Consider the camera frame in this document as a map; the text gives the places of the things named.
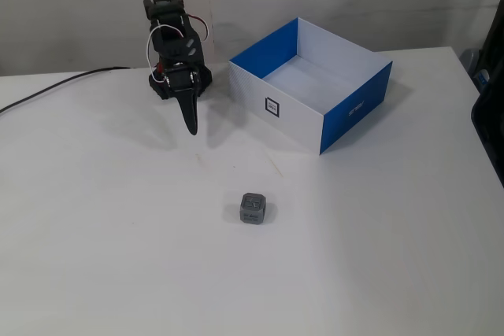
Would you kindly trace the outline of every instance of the small cube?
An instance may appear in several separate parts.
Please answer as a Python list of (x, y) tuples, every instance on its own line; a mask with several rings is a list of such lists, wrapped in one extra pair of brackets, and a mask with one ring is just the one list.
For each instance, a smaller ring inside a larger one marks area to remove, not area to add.
[(262, 194), (247, 193), (243, 195), (239, 208), (239, 218), (242, 222), (261, 224), (265, 220), (266, 197)]

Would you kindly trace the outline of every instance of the open box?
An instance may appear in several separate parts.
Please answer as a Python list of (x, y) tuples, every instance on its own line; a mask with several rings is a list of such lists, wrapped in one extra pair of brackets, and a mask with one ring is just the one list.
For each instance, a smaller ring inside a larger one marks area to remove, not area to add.
[(230, 95), (322, 153), (384, 100), (391, 66), (298, 18), (230, 60)]

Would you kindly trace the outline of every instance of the red wire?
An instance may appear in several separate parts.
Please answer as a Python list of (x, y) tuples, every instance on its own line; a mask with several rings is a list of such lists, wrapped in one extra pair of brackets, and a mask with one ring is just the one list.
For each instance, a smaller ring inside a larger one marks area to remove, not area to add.
[(205, 25), (206, 37), (203, 41), (206, 41), (208, 39), (208, 35), (209, 35), (208, 25), (206, 24), (206, 22), (201, 17), (195, 16), (195, 15), (190, 15), (189, 13), (187, 15), (189, 17), (192, 17), (193, 19), (201, 21), (203, 23), (203, 25)]

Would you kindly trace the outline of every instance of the white wire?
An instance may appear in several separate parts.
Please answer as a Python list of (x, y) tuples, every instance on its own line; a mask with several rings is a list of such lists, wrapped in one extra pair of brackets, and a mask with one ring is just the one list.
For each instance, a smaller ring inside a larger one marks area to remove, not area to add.
[[(152, 65), (150, 64), (150, 59), (149, 59), (149, 47), (150, 47), (150, 39), (152, 38), (152, 34), (158, 30), (158, 29), (161, 29), (163, 27), (167, 27), (167, 28), (171, 28), (171, 29), (174, 29), (175, 31), (177, 31), (179, 33), (179, 36), (180, 38), (183, 39), (183, 34), (182, 32), (180, 31), (180, 29), (178, 28), (175, 28), (171, 25), (167, 25), (167, 24), (159, 24), (156, 28), (154, 28), (152, 31), (150, 31), (150, 34), (149, 34), (149, 38), (147, 39), (147, 52), (146, 52), (146, 56), (147, 56), (147, 63), (149, 64), (149, 68), (153, 68)], [(150, 72), (150, 75), (152, 76), (152, 79), (155, 81), (155, 82), (158, 82), (158, 83), (164, 83), (165, 81), (164, 80), (157, 80), (155, 77), (154, 77), (154, 72)]]
[(196, 20), (201, 21), (201, 22), (205, 25), (205, 29), (206, 29), (206, 37), (205, 37), (205, 39), (203, 39), (203, 40), (202, 40), (202, 42), (205, 42), (205, 41), (208, 39), (208, 34), (209, 34), (208, 24), (206, 23), (206, 21), (205, 21), (202, 17), (195, 16), (195, 15), (190, 15), (189, 13), (187, 13), (187, 15), (188, 15), (189, 17), (192, 17), (193, 19), (196, 19)]

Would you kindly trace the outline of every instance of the white table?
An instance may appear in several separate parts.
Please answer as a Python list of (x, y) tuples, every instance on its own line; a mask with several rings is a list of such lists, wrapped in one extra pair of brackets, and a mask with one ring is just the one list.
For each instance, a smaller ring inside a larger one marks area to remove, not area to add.
[[(147, 70), (0, 116), (0, 334), (504, 333), (504, 189), (449, 48), (320, 157), (230, 103), (193, 137)], [(0, 79), (0, 107), (69, 74)], [(246, 192), (266, 223), (239, 221)]]

